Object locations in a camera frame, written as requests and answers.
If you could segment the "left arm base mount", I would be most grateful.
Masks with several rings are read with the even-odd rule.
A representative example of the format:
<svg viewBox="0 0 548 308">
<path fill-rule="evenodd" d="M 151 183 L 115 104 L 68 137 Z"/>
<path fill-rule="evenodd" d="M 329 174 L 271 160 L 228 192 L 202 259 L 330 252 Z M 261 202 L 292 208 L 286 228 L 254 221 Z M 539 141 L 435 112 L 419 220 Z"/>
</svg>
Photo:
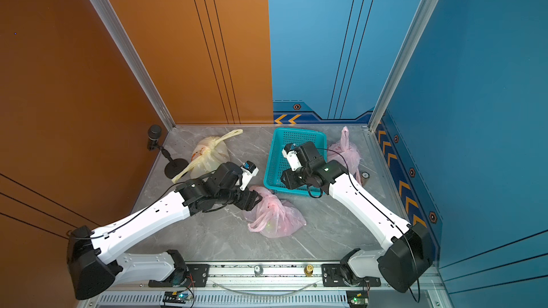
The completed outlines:
<svg viewBox="0 0 548 308">
<path fill-rule="evenodd" d="M 150 280 L 149 287 L 196 287 L 203 288 L 206 286 L 209 277 L 209 264 L 191 264 L 187 265 L 186 271 L 175 269 L 163 281 Z"/>
</svg>

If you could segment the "pink plastic bag with hearts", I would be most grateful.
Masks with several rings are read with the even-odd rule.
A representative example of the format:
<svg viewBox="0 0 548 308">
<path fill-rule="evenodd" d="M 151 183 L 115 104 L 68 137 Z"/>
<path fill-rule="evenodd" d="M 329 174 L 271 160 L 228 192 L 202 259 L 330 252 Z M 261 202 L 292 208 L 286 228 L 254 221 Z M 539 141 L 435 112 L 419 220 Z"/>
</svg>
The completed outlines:
<svg viewBox="0 0 548 308">
<path fill-rule="evenodd" d="M 269 189 L 253 186 L 262 200 L 252 211 L 245 211 L 250 232 L 258 232 L 267 238 L 283 238 L 294 234 L 307 225 L 303 214 L 289 201 L 281 200 Z"/>
</svg>

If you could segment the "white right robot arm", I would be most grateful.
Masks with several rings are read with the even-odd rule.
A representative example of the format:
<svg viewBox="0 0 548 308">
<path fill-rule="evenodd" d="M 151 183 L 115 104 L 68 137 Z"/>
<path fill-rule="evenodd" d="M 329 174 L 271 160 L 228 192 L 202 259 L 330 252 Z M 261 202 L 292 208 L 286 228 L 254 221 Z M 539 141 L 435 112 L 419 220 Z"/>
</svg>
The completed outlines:
<svg viewBox="0 0 548 308">
<path fill-rule="evenodd" d="M 319 188 L 344 205 L 372 233 L 382 250 L 356 249 L 341 260 L 341 276 L 351 286 L 362 286 L 368 277 L 382 277 L 395 290 L 407 292 L 433 264 L 428 229 L 388 210 L 372 197 L 337 161 L 316 159 L 301 163 L 291 158 L 281 181 L 290 189 Z"/>
</svg>

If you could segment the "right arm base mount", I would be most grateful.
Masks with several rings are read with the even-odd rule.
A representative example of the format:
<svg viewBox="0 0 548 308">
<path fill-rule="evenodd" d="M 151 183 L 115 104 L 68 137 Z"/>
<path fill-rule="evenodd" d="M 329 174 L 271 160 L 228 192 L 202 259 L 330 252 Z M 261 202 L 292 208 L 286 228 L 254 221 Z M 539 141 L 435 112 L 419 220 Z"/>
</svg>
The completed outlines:
<svg viewBox="0 0 548 308">
<path fill-rule="evenodd" d="M 322 264 L 322 280 L 324 287 L 380 287 L 378 277 L 357 277 L 347 265 Z"/>
</svg>

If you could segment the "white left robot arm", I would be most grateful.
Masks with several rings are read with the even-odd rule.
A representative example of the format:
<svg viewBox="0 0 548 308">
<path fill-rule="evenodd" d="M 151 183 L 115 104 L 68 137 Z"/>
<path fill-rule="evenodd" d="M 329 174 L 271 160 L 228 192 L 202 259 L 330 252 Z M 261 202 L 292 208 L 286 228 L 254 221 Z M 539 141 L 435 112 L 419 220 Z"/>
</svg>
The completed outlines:
<svg viewBox="0 0 548 308">
<path fill-rule="evenodd" d="M 258 168 L 226 162 L 196 179 L 175 183 L 142 210 L 91 230 L 82 226 L 68 235 L 67 265 L 76 299 L 91 299 L 113 285 L 147 281 L 152 287 L 187 287 L 191 271 L 178 250 L 132 255 L 128 249 L 156 232 L 199 213 L 228 205 L 251 211 L 261 196 L 248 184 Z"/>
</svg>

